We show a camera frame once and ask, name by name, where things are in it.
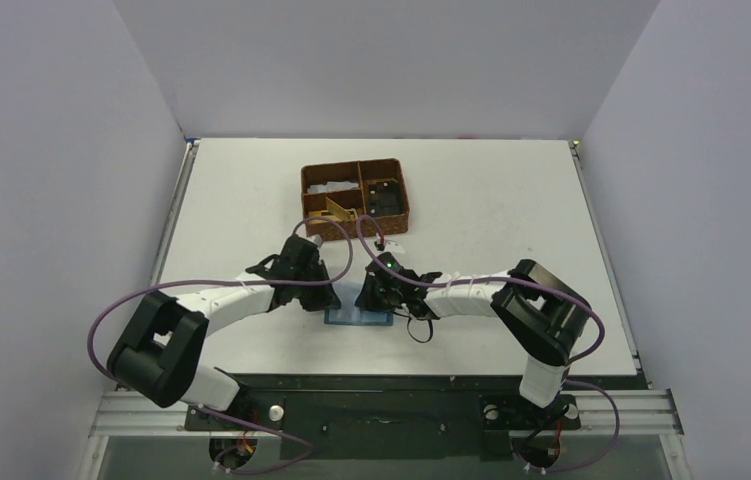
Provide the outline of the blue leather card holder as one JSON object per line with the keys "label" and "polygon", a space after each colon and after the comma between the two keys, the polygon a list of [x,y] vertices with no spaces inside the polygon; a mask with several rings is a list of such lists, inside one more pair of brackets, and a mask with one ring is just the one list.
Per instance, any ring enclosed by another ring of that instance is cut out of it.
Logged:
{"label": "blue leather card holder", "polygon": [[323,322],[331,326],[387,327],[394,320],[390,312],[363,310],[353,300],[343,299],[338,309],[325,310]]}

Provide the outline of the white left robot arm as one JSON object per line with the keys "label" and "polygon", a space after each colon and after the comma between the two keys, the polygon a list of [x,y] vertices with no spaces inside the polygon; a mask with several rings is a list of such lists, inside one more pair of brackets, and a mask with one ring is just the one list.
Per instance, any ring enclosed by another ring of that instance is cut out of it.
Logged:
{"label": "white left robot arm", "polygon": [[205,340],[293,301],[307,312],[339,309],[321,245],[319,236],[293,234],[279,253],[232,281],[213,281],[207,289],[176,296],[162,290],[143,294],[107,358],[107,373],[159,407],[183,402],[227,410],[241,386],[202,360]]}

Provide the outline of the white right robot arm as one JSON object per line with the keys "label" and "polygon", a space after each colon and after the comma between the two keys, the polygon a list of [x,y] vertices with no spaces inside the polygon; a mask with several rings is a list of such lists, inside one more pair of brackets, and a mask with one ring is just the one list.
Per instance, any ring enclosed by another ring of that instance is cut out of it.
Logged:
{"label": "white right robot arm", "polygon": [[590,306],[534,260],[488,276],[422,275],[383,253],[366,267],[355,305],[371,312],[405,310],[435,321],[471,316],[499,319],[528,355],[520,396],[538,408],[558,396],[572,350],[590,319]]}

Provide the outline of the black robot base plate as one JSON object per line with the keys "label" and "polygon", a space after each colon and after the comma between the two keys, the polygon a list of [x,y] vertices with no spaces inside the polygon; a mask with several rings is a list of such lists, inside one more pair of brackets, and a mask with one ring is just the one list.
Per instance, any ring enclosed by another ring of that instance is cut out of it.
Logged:
{"label": "black robot base plate", "polygon": [[523,439],[542,447],[581,426],[576,400],[538,408],[518,376],[243,374],[244,390],[223,420],[194,408],[181,432],[232,441],[235,419],[290,434],[282,459],[315,448],[316,460],[417,460],[474,456],[508,460]]}

